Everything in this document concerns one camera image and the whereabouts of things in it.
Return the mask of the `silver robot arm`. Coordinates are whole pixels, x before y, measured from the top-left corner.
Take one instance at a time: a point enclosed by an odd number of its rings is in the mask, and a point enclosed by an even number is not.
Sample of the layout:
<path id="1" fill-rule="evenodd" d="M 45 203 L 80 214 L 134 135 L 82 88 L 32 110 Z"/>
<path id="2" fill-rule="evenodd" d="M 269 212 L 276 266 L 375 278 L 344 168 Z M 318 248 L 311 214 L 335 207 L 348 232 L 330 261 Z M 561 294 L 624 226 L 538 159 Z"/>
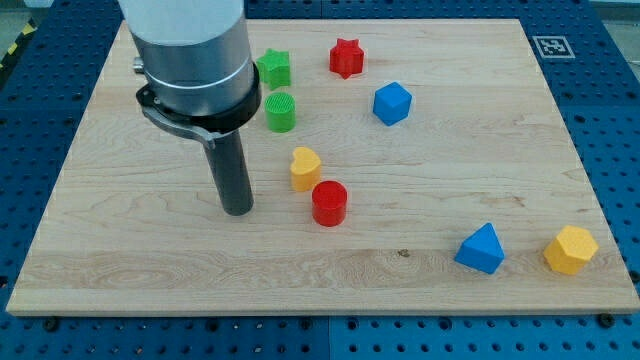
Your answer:
<path id="1" fill-rule="evenodd" d="M 120 0 L 150 88 L 190 116 L 226 111 L 254 81 L 243 0 Z"/>

